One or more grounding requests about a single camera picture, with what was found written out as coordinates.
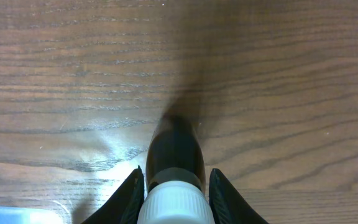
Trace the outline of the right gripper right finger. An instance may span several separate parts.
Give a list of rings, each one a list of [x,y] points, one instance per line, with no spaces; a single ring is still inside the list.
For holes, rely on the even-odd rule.
[[[209,177],[209,205],[215,224],[269,224],[217,168]]]

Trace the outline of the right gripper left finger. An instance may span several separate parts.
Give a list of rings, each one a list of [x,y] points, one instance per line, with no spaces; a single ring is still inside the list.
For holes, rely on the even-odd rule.
[[[136,224],[144,202],[144,175],[134,169],[106,203],[82,224]]]

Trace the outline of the dark bottle white cap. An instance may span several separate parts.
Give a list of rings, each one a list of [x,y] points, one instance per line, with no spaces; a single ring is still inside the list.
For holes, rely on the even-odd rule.
[[[203,154],[191,123],[181,116],[162,117],[145,165],[147,196],[139,224],[214,224],[205,197]]]

